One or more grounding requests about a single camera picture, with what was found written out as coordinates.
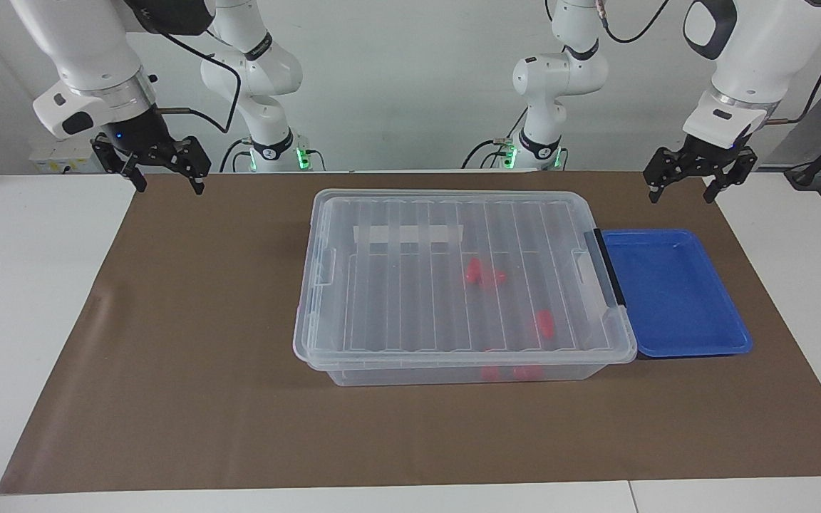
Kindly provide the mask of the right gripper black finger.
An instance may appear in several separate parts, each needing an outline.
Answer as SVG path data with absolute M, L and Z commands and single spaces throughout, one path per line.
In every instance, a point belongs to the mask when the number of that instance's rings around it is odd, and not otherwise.
M 92 139 L 92 150 L 105 172 L 127 179 L 137 192 L 146 191 L 147 180 L 140 171 L 137 155 L 133 153 L 127 160 L 123 160 L 105 134 L 98 134 Z
M 207 152 L 195 136 L 172 141 L 168 169 L 185 177 L 196 195 L 205 191 L 204 181 L 211 166 Z

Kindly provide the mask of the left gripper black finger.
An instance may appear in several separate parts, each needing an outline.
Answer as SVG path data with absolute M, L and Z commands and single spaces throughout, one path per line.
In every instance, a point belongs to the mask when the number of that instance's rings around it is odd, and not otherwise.
M 703 200 L 713 204 L 720 192 L 733 185 L 742 185 L 757 162 L 757 155 L 752 148 L 743 148 L 732 162 L 725 165 L 711 165 L 711 181 L 703 193 Z
M 688 177 L 693 169 L 693 153 L 685 149 L 669 150 L 661 147 L 649 160 L 642 172 L 649 189 L 649 201 L 657 204 L 663 191 L 675 182 Z

